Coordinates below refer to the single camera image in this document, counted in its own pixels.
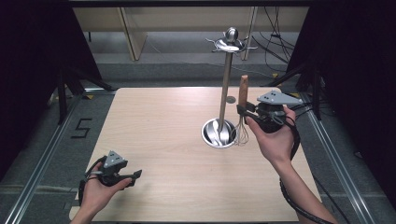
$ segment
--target black wall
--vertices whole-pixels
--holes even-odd
[[[377,182],[396,208],[396,14],[391,1],[345,1],[330,9],[312,8],[289,69],[309,61],[325,34],[314,67],[326,82],[327,96]],[[315,30],[318,21],[331,32]],[[302,74],[303,86],[312,73]]]
[[[101,77],[73,10],[56,1],[2,1],[0,30],[2,179],[25,148],[61,68],[74,66]]]

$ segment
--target wooden table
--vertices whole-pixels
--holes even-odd
[[[249,88],[248,100],[273,88]],[[238,97],[230,87],[229,96]],[[219,116],[221,88],[119,89],[90,164],[114,150],[128,160],[122,175],[139,169],[134,187],[118,192],[96,221],[266,222],[296,221],[278,175],[262,156],[254,134],[243,147],[214,148],[201,130]],[[225,118],[239,120],[236,104]],[[318,190],[301,147],[293,159],[309,188]],[[72,207],[72,218],[78,207]]]

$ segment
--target gray floor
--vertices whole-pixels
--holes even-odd
[[[217,39],[221,33],[149,33],[141,58],[132,62],[129,58],[125,37],[120,33],[92,33],[90,46],[103,79],[114,87],[171,87],[171,86],[220,86],[222,83],[224,53],[212,53],[213,44],[205,38]],[[284,34],[289,42],[295,42],[298,34]],[[256,39],[265,43],[260,34]],[[272,51],[284,56],[281,48],[271,45]],[[286,69],[286,64],[273,56],[267,55],[267,63],[278,70]],[[248,60],[233,57],[231,85],[237,86],[243,74],[249,74],[250,86],[266,85],[273,80],[273,73],[283,75],[265,65],[265,53],[262,49],[249,52]],[[280,86],[283,92],[296,92],[294,84],[298,76],[291,78]],[[95,88],[91,83],[84,83],[87,88]],[[56,144],[49,162],[27,209],[21,216],[20,223],[68,223],[68,213],[77,193],[78,181],[82,178],[88,165],[97,137],[106,119],[113,94],[94,93],[93,98],[76,97],[68,100],[75,105],[68,117],[64,131]],[[346,167],[347,174],[353,180],[359,195],[376,223],[394,223],[396,213],[387,197],[375,182],[364,161],[354,155],[355,147],[338,121],[329,105],[321,104],[322,124],[330,136],[336,152]],[[326,147],[318,137],[306,108],[297,110],[301,116],[297,126],[302,137],[302,146],[312,173],[324,188],[330,192],[342,208],[350,223],[361,222],[359,212],[348,197],[339,175],[335,172]],[[34,172],[42,155],[51,142],[52,134],[59,130],[58,102],[55,99],[42,116],[36,131],[31,136],[25,150],[14,161],[6,177],[0,183],[0,220],[6,221],[10,209],[17,202],[29,178]],[[81,127],[89,128],[86,138],[76,130],[81,119]],[[329,197],[318,187],[324,204],[334,212],[340,223],[346,223],[335,210]]]

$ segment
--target right hand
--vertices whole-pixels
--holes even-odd
[[[284,106],[286,116],[295,120],[294,111]],[[265,133],[251,117],[246,117],[247,125],[256,135],[262,155],[273,165],[283,162],[290,162],[291,148],[294,144],[291,129],[283,125],[283,127],[275,133]]]

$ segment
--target vr controller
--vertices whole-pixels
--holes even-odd
[[[98,171],[93,171],[93,167],[96,166],[97,163],[101,162],[102,165],[98,169]],[[126,167],[128,161],[125,160],[122,156],[117,154],[115,151],[111,151],[107,156],[104,156],[97,160],[91,168],[85,173],[85,178],[79,182],[78,187],[78,202],[79,205],[82,203],[82,198],[84,196],[85,184],[92,178],[90,175],[96,175],[97,178],[103,185],[108,187],[114,186],[119,183],[122,179],[132,178],[131,183],[125,188],[134,186],[134,183],[137,178],[142,175],[142,170],[134,172],[132,175],[119,175],[120,169]]]
[[[288,96],[279,91],[269,91],[257,98],[259,103],[254,105],[247,102],[247,106],[236,106],[236,110],[241,116],[253,118],[265,133],[278,131],[286,122],[286,113],[283,105],[300,105],[302,100]]]

